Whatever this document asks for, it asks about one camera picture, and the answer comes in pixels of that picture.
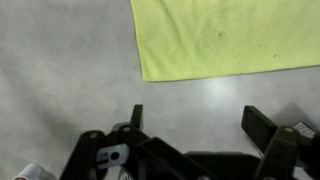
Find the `floor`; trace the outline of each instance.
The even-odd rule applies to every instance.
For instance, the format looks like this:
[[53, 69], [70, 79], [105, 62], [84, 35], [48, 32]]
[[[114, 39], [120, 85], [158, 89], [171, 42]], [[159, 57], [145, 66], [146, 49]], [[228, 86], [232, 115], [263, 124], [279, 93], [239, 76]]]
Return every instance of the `floor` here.
[[79, 135], [128, 121], [181, 152], [257, 155], [240, 128], [245, 105], [279, 125], [320, 128], [320, 67], [149, 83], [141, 78], [128, 0], [0, 0], [0, 166], [60, 176]]

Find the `gray concrete floor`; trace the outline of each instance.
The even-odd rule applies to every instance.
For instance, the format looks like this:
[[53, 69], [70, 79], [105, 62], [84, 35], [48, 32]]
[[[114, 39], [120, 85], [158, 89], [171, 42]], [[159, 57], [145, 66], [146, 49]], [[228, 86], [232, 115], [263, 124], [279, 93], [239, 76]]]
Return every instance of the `gray concrete floor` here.
[[138, 103], [145, 132], [181, 152], [257, 155], [243, 107], [319, 128], [319, 70], [148, 83], [129, 0], [0, 0], [1, 168], [13, 177], [33, 162], [59, 176], [82, 132], [109, 132]]

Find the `cloth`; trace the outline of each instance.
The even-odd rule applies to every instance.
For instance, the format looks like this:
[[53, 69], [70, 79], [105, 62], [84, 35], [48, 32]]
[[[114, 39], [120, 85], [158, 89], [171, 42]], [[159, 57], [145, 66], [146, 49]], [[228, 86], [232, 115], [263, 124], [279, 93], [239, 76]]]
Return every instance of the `cloth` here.
[[131, 0], [143, 79], [320, 64], [319, 0]]

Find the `black mechanical fixture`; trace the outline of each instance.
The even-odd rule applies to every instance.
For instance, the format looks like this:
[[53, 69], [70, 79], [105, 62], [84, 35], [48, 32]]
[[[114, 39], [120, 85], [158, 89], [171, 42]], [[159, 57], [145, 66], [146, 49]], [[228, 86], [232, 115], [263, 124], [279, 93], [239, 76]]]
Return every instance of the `black mechanical fixture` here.
[[295, 166], [320, 178], [320, 133], [307, 138], [291, 127], [277, 127], [253, 106], [244, 108], [242, 128], [264, 154], [182, 154], [142, 132], [142, 105], [131, 121], [105, 135], [89, 131], [80, 139], [60, 180], [103, 180], [108, 168], [121, 166], [134, 180], [292, 180]]

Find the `yellow microfiber cloth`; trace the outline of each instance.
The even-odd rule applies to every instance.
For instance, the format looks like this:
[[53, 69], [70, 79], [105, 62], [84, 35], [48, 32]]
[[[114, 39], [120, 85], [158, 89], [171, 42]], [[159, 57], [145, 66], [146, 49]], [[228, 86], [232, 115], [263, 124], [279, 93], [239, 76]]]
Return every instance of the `yellow microfiber cloth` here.
[[146, 81], [320, 64], [320, 0], [131, 0]]

